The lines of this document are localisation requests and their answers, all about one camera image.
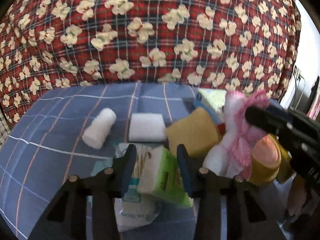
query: crumpled plastic bag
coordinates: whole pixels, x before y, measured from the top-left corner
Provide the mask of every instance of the crumpled plastic bag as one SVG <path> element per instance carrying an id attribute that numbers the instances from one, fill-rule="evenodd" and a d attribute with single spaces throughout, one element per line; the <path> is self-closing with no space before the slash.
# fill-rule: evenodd
<path id="1" fill-rule="evenodd" d="M 129 143 L 120 143 L 116 147 L 116 158 L 122 157 Z M 151 195 L 137 191 L 145 158 L 151 147 L 135 144 L 137 159 L 130 180 L 129 189 L 122 199 L 115 199 L 115 213 L 120 232 L 150 224 L 161 212 L 161 202 Z"/>

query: white foam cylinder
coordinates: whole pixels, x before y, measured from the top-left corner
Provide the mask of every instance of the white foam cylinder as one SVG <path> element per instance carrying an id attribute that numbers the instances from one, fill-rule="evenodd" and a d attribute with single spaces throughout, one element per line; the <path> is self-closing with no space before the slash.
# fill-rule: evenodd
<path id="1" fill-rule="evenodd" d="M 110 108 L 102 109 L 91 125 L 84 130 L 82 135 L 84 143 L 96 150 L 101 149 L 116 118 L 115 112 Z"/>

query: pink plush toy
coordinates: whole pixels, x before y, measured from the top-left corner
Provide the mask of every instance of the pink plush toy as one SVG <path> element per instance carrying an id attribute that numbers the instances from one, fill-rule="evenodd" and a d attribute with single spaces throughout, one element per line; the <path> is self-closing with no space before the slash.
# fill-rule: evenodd
<path id="1" fill-rule="evenodd" d="M 226 134 L 206 156 L 203 166 L 215 174 L 233 178 L 241 174 L 249 180 L 251 174 L 251 149 L 267 135 L 263 130 L 250 125 L 245 117 L 249 106 L 266 109 L 269 106 L 266 91 L 258 91 L 246 97 L 238 91 L 228 91 L 224 106 Z"/>

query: tissue pack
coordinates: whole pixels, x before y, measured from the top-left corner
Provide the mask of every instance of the tissue pack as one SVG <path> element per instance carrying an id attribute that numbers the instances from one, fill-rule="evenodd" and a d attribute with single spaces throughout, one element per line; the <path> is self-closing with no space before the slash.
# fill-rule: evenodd
<path id="1" fill-rule="evenodd" d="M 184 190 L 177 158 L 162 146 L 148 154 L 138 192 L 151 194 L 179 207 L 189 208 L 193 204 Z"/>

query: blue tablecloth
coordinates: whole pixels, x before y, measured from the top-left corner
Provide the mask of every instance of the blue tablecloth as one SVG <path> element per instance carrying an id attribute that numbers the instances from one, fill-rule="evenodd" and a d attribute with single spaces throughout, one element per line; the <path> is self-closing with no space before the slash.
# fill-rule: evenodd
<path id="1" fill-rule="evenodd" d="M 114 156 L 126 142 L 132 113 L 161 113 L 166 125 L 193 110 L 196 88 L 175 84 L 112 84 L 47 92 L 22 116 L 0 151 L 0 209 L 20 240 L 71 174 L 88 177 L 96 161 Z M 105 146 L 94 150 L 81 139 L 101 109 L 117 115 Z M 152 225 L 122 233 L 123 239 L 192 239 L 195 210 L 163 206 Z M 88 211 L 88 237 L 91 215 Z"/>

